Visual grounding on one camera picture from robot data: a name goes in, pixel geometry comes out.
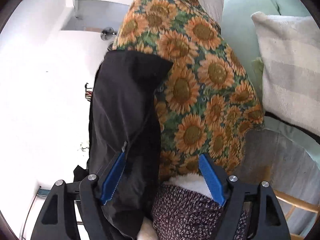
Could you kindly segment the sunflower pattern tablecloth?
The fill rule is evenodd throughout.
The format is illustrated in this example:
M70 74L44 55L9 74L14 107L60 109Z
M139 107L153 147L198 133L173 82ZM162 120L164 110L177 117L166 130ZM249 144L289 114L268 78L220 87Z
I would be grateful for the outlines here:
M155 94L160 180L197 173L202 153L234 171L246 133L262 126L264 115L244 67L199 1L133 0L113 47L172 62Z

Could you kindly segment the light green sofa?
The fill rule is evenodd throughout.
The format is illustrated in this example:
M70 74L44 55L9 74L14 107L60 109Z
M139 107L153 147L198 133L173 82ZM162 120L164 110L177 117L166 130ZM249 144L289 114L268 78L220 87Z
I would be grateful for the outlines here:
M300 0L224 0L222 36L257 90L265 127L319 162L319 27Z

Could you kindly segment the black jacket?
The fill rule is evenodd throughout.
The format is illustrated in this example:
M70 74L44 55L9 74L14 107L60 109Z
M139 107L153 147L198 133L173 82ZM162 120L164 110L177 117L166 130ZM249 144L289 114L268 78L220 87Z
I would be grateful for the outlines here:
M105 55L89 109L89 158L80 184L81 218L90 239L136 239L158 188L161 128L154 97L172 62L134 50ZM112 199L96 197L99 174L115 154L126 165Z

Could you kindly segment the wooden chair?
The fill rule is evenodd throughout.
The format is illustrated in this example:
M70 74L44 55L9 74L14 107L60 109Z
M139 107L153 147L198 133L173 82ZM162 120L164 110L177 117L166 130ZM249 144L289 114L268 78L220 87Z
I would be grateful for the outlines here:
M313 226L316 225L319 219L319 205L310 204L306 201L295 198L293 196L290 196L278 190L274 190L274 194L276 195L278 200L281 200L282 202L285 202L286 204L289 204L291 206L289 211L285 214L285 219L287 222L289 221L295 209L298 208L298 209L302 209L302 210L314 213L316 215L316 220Z

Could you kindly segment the beige striped cushion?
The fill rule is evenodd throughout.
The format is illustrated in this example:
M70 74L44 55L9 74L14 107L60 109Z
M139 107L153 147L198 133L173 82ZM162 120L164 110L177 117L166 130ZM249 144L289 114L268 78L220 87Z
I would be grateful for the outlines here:
M319 135L319 27L311 16L251 19L263 59L263 107L289 124Z

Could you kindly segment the floral patterned sleeve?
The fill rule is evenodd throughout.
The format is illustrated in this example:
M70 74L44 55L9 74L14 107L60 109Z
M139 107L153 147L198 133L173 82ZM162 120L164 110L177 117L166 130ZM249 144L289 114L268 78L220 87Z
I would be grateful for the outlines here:
M210 239L216 237L223 216L204 178L190 173L171 177L158 188L137 239Z

